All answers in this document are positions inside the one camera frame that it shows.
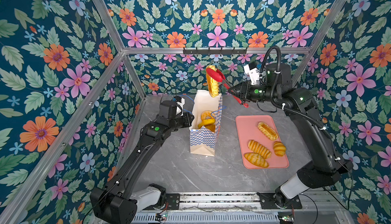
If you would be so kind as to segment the orange yellow bun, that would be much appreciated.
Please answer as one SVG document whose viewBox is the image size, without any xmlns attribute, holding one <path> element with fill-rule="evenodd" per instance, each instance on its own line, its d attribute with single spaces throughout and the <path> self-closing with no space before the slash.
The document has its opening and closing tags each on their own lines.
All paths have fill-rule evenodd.
<svg viewBox="0 0 391 224">
<path fill-rule="evenodd" d="M 214 125 L 215 124 L 215 119 L 214 118 L 211 118 L 211 119 L 204 119 L 201 121 L 200 124 L 198 124 L 198 129 L 201 129 L 203 126 L 210 126 L 210 125 Z"/>
</svg>

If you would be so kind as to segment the blue checkered paper bag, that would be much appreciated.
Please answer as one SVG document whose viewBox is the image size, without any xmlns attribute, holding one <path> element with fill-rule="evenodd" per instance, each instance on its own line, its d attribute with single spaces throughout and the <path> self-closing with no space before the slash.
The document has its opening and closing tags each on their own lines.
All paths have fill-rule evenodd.
<svg viewBox="0 0 391 224">
<path fill-rule="evenodd" d="M 215 156 L 215 148 L 218 142 L 221 117 L 223 110 L 223 97 L 219 94 L 217 97 L 211 97 L 207 90 L 198 90 L 192 108 L 194 121 L 190 127 L 190 152 L 192 154 Z M 198 129 L 198 124 L 201 123 L 201 113 L 204 111 L 212 111 L 212 116 L 215 119 L 215 133 L 208 130 L 205 126 Z"/>
</svg>

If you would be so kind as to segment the round yellow bun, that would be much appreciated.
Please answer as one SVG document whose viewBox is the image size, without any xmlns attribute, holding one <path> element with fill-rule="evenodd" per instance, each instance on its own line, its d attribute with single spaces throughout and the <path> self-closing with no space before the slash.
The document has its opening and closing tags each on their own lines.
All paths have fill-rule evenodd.
<svg viewBox="0 0 391 224">
<path fill-rule="evenodd" d="M 216 126 L 214 124 L 205 126 L 208 130 L 215 133 Z"/>
</svg>

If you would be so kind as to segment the red metal kitchen tongs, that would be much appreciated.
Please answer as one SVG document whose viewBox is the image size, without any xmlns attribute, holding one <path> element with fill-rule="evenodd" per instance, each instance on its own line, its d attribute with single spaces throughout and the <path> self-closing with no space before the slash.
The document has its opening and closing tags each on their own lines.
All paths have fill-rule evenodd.
<svg viewBox="0 0 391 224">
<path fill-rule="evenodd" d="M 220 85 L 223 85 L 227 89 L 227 92 L 231 94 L 238 101 L 239 104 L 248 108 L 248 104 L 246 102 L 243 102 L 241 99 L 239 99 L 235 91 L 231 91 L 232 85 L 228 82 L 224 74 L 218 69 L 217 72 L 220 74 L 221 77 L 221 81 L 219 82 L 219 89 L 220 89 Z"/>
</svg>

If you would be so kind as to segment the braided bread roll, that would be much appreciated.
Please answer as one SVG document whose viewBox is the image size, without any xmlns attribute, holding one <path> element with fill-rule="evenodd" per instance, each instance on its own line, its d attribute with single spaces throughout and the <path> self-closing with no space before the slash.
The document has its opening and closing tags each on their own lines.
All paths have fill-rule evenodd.
<svg viewBox="0 0 391 224">
<path fill-rule="evenodd" d="M 260 132 L 262 132 L 267 138 L 272 141 L 276 141 L 279 138 L 278 133 L 265 122 L 259 122 L 257 128 Z"/>
</svg>

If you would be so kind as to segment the striped long bread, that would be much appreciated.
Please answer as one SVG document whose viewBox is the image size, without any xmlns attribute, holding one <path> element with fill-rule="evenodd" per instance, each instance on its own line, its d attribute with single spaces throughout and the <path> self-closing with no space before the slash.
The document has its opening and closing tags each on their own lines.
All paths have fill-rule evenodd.
<svg viewBox="0 0 391 224">
<path fill-rule="evenodd" d="M 221 77 L 214 65 L 207 66 L 206 79 L 210 96 L 217 97 L 219 95 L 219 82 L 221 81 Z"/>
<path fill-rule="evenodd" d="M 271 157 L 271 151 L 257 141 L 249 140 L 248 148 L 252 152 L 261 155 L 264 159 L 268 159 Z"/>
</svg>

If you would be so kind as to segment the small round bread roll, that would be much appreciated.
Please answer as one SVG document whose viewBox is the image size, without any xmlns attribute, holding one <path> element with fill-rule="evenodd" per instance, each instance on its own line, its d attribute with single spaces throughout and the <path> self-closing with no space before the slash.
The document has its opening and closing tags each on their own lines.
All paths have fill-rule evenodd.
<svg viewBox="0 0 391 224">
<path fill-rule="evenodd" d="M 276 156 L 283 157 L 286 154 L 286 146 L 282 142 L 276 141 L 273 143 L 273 151 Z"/>
</svg>

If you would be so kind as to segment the golden croissant bread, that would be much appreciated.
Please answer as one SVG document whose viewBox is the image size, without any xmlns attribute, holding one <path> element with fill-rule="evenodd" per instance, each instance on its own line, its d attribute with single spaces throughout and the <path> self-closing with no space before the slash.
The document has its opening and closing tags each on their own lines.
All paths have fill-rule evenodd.
<svg viewBox="0 0 391 224">
<path fill-rule="evenodd" d="M 252 165 L 261 168 L 268 168 L 269 163 L 266 161 L 264 157 L 257 153 L 246 153 L 244 155 L 245 159 L 250 162 Z"/>
</svg>

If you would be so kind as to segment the glazed ring donut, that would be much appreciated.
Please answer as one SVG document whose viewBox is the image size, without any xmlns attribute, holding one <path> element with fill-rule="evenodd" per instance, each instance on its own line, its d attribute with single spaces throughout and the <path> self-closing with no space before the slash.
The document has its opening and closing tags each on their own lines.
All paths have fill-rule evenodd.
<svg viewBox="0 0 391 224">
<path fill-rule="evenodd" d="M 206 119 L 214 119 L 214 117 L 212 116 L 212 111 L 204 111 L 201 113 L 201 120 Z"/>
</svg>

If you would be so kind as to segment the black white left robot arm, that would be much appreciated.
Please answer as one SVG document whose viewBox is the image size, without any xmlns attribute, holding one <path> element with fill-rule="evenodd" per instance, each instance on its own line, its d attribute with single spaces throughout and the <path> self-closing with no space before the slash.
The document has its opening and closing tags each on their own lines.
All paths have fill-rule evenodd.
<svg viewBox="0 0 391 224">
<path fill-rule="evenodd" d="M 146 124 L 136 147 L 122 167 L 105 187 L 96 187 L 91 191 L 94 215 L 109 224 L 130 224 L 139 211 L 148 207 L 164 207 L 167 192 L 164 187 L 150 184 L 144 190 L 135 192 L 134 186 L 171 133 L 190 127 L 193 120 L 194 115 L 185 112 L 172 118 L 157 116 Z"/>
</svg>

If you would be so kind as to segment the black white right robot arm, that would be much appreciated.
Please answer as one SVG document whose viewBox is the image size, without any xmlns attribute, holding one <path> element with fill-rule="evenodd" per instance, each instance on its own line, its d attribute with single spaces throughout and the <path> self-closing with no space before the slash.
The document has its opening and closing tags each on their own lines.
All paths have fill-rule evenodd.
<svg viewBox="0 0 391 224">
<path fill-rule="evenodd" d="M 352 174 L 353 163 L 343 159 L 325 128 L 315 99 L 306 88 L 294 88 L 292 82 L 252 85 L 242 82 L 228 90 L 241 104 L 271 102 L 296 126 L 309 151 L 311 160 L 294 176 L 275 190 L 273 201 L 284 208 L 308 189 L 324 188 L 337 183 L 343 174 Z"/>
</svg>

